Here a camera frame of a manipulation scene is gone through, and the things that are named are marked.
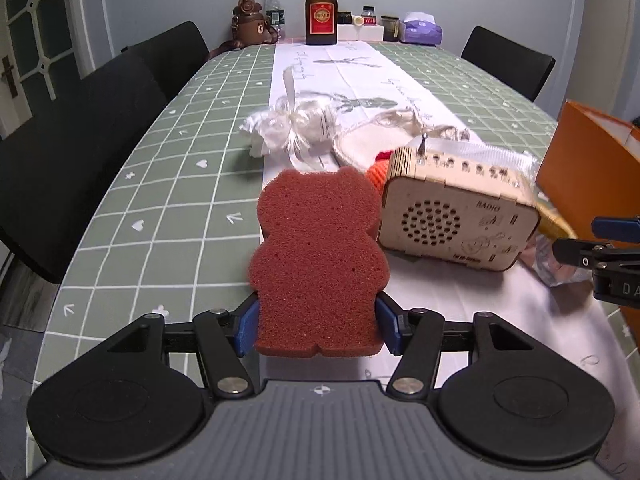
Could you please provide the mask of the yellow snack packet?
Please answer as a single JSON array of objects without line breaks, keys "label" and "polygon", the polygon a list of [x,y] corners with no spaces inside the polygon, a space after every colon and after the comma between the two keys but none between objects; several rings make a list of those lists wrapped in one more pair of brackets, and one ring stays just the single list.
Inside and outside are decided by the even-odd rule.
[{"label": "yellow snack packet", "polygon": [[540,222],[535,233],[529,237],[520,260],[532,270],[548,287],[573,284],[588,280],[589,273],[559,263],[552,252],[552,244],[559,238],[575,238],[575,232],[558,211],[544,200],[537,203]]}]

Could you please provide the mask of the red orange knitted toy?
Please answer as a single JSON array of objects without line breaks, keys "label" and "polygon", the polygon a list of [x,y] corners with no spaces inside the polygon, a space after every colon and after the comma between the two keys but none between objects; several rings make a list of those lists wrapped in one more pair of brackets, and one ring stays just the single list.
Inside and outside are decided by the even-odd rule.
[{"label": "red orange knitted toy", "polygon": [[372,183],[380,195],[383,194],[388,165],[390,164],[390,158],[392,155],[393,151],[379,152],[375,156],[374,163],[366,171],[367,179]]}]

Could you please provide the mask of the beige cloth drawstring pouch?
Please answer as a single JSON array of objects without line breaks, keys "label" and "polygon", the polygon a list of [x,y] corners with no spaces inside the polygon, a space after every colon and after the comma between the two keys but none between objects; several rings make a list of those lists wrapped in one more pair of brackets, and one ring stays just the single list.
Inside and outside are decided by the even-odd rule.
[{"label": "beige cloth drawstring pouch", "polygon": [[366,172],[380,153],[393,152],[423,137],[469,141],[467,128],[424,118],[414,108],[394,108],[376,114],[368,122],[342,131],[333,141],[333,154],[342,166]]}]

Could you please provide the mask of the white organza gift bundle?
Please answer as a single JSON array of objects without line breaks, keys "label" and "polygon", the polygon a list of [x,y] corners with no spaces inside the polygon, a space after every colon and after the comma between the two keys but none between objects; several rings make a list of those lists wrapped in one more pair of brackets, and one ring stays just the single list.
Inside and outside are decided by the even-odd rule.
[{"label": "white organza gift bundle", "polygon": [[282,72],[282,79],[285,94],[240,127],[250,141],[250,156],[272,156],[300,172],[337,170],[331,153],[348,99],[336,92],[297,91],[293,67]]}]

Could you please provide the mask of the orange cardboard box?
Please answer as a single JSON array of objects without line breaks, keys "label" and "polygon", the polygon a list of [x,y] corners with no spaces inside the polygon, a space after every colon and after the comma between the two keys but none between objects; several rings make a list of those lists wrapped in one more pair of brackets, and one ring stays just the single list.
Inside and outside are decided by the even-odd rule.
[{"label": "orange cardboard box", "polygon": [[594,218],[639,214],[639,128],[565,102],[536,183],[576,236],[594,242]]}]

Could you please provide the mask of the black chair right side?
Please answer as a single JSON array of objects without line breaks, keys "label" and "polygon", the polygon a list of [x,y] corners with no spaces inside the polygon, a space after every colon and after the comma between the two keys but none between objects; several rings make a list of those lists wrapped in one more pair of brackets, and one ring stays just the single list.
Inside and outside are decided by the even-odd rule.
[{"label": "black chair right side", "polygon": [[534,102],[548,80],[555,58],[522,46],[483,26],[475,26],[461,57]]}]

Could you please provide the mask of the black chair near left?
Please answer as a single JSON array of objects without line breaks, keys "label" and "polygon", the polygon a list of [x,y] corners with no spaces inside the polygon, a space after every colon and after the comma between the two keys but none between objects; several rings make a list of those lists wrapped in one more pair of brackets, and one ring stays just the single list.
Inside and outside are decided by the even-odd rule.
[{"label": "black chair near left", "polygon": [[100,201],[167,100],[125,53],[49,103],[1,143],[1,240],[61,283]]}]

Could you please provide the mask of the white deer table runner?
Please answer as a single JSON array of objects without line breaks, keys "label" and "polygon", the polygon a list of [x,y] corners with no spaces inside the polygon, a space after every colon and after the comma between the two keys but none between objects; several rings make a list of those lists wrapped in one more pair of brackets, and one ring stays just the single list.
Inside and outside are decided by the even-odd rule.
[{"label": "white deer table runner", "polygon": [[[406,110],[430,125],[468,130],[485,143],[542,159],[556,122],[533,102],[460,56],[437,48],[348,42],[335,48],[277,48],[270,96],[295,88],[327,99],[343,130],[386,110]],[[545,228],[509,270],[473,270],[433,258],[390,255],[387,291],[402,306],[426,307],[466,321],[489,310],[548,344],[610,390],[614,426],[601,462],[616,477],[639,469],[639,353],[622,311],[594,300],[582,271],[558,269]]]}]

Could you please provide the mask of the black chair far left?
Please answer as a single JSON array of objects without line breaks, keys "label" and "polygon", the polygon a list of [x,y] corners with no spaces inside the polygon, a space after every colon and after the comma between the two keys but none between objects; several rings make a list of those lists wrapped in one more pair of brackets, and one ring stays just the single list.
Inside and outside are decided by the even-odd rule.
[{"label": "black chair far left", "polygon": [[122,48],[141,58],[160,90],[171,101],[205,64],[209,50],[191,21],[183,22],[150,39]]}]

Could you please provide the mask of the purple tissue pack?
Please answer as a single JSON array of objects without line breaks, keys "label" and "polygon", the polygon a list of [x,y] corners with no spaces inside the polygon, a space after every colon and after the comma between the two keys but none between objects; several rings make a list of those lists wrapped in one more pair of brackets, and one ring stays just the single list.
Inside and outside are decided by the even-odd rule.
[{"label": "purple tissue pack", "polygon": [[432,14],[409,12],[400,20],[400,41],[404,44],[422,44],[422,46],[440,46],[442,28]]}]

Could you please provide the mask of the dark glass jar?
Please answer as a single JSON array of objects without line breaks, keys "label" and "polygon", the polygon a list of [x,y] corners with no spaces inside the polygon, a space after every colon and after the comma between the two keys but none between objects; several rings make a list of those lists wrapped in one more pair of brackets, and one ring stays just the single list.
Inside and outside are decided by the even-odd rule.
[{"label": "dark glass jar", "polygon": [[382,15],[380,25],[383,27],[383,40],[395,42],[399,40],[399,18],[398,16]]}]

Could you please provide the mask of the black lid jar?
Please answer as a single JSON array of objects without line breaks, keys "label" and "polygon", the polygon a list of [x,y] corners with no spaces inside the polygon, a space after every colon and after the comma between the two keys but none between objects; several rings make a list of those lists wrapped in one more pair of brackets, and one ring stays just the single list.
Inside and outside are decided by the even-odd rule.
[{"label": "black lid jar", "polygon": [[338,11],[336,14],[336,22],[340,25],[352,24],[352,12],[350,11]]}]

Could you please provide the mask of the small red label jar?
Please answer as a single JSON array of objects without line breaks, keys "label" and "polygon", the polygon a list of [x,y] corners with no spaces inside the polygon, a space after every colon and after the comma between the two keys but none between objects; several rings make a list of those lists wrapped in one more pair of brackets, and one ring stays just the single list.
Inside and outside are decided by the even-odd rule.
[{"label": "small red label jar", "polygon": [[372,26],[376,24],[376,15],[374,6],[363,6],[361,13],[363,24]]}]

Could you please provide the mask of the clear plastic water bottle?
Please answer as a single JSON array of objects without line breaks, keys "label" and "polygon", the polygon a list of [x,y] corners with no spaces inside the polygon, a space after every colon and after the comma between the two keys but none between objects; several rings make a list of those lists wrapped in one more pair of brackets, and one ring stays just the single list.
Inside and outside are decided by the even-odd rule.
[{"label": "clear plastic water bottle", "polygon": [[265,12],[279,39],[285,38],[285,12],[281,0],[265,0]]}]

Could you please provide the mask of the glass panel door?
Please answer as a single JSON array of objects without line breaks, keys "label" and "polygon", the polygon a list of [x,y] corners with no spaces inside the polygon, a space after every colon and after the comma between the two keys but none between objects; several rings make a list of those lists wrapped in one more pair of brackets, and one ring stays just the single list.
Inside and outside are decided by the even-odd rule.
[{"label": "glass panel door", "polygon": [[66,1],[1,0],[2,138],[80,80]]}]

